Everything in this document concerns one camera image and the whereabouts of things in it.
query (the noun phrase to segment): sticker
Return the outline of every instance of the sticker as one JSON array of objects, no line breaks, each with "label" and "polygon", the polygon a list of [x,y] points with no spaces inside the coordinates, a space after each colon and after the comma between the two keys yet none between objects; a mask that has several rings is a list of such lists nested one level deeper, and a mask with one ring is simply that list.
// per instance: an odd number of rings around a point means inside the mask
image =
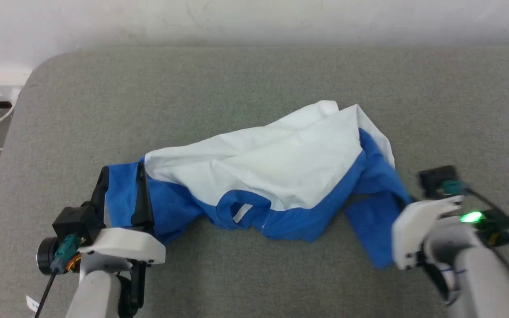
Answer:
[{"label": "sticker", "polygon": [[38,310],[38,302],[31,297],[27,296],[27,307],[29,307],[30,310],[37,312]]}]

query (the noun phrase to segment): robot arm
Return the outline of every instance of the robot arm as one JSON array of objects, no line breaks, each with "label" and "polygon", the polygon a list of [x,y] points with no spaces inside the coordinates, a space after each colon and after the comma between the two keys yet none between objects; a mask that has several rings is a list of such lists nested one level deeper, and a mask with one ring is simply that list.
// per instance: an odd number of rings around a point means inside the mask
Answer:
[{"label": "robot arm", "polygon": [[[428,175],[424,188],[458,182],[438,169]],[[493,209],[461,216],[462,194],[470,193],[464,190],[446,196],[426,189],[438,200],[418,201],[402,211],[392,226],[394,262],[403,270],[424,268],[450,318],[509,317],[509,265],[493,249],[509,243],[509,216],[486,199]]]},{"label": "robot arm", "polygon": [[[57,236],[43,240],[37,251],[37,265],[43,274],[65,274],[71,269],[80,274],[67,318],[132,318],[143,306],[146,269],[165,261],[166,248],[154,237],[154,218],[143,164],[139,163],[137,169],[137,201],[130,227],[105,228],[103,210],[108,176],[109,170],[104,167],[91,200],[81,207],[65,208],[53,223]],[[56,270],[56,258],[60,257],[61,247],[70,237],[79,242],[72,258],[81,258],[79,265],[61,266]],[[36,317],[44,299],[43,296]]]}]

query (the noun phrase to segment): gray cushion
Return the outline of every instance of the gray cushion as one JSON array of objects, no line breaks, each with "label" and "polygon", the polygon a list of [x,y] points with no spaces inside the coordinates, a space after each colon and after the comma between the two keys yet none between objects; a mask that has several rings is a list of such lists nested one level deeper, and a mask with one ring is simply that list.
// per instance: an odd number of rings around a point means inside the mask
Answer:
[{"label": "gray cushion", "polygon": [[[457,165],[509,211],[509,48],[112,49],[52,58],[29,78],[0,158],[0,317],[31,316],[47,277],[35,251],[103,165],[266,125],[333,99],[359,103],[416,173]],[[509,247],[503,248],[509,259]],[[374,270],[344,215],[315,243],[192,223],[147,273],[140,317],[432,317],[421,270]],[[43,316],[77,285],[59,276]]]}]

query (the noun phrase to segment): green connector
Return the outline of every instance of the green connector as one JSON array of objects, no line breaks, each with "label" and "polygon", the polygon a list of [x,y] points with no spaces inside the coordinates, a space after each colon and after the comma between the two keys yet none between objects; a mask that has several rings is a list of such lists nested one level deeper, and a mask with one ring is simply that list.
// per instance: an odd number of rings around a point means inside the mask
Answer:
[{"label": "green connector", "polygon": [[444,181],[441,188],[447,195],[462,195],[467,185],[461,181]]},{"label": "green connector", "polygon": [[58,274],[66,272],[68,262],[76,255],[77,249],[81,245],[80,238],[76,234],[69,234],[60,244],[58,251],[54,254],[54,260],[50,264],[50,269]]}]

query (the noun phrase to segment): blue and white shirt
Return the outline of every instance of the blue and white shirt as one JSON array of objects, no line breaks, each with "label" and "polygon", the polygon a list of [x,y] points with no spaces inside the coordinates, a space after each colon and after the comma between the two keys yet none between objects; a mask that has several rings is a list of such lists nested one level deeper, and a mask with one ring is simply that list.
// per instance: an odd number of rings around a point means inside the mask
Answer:
[{"label": "blue and white shirt", "polygon": [[[141,159],[164,244],[200,215],[224,229],[251,226],[271,239],[316,240],[351,195],[345,213],[373,264],[389,265],[391,226],[409,203],[388,139],[359,105],[303,107],[269,125],[217,135]],[[131,225],[137,163],[109,166],[113,226]]]}]

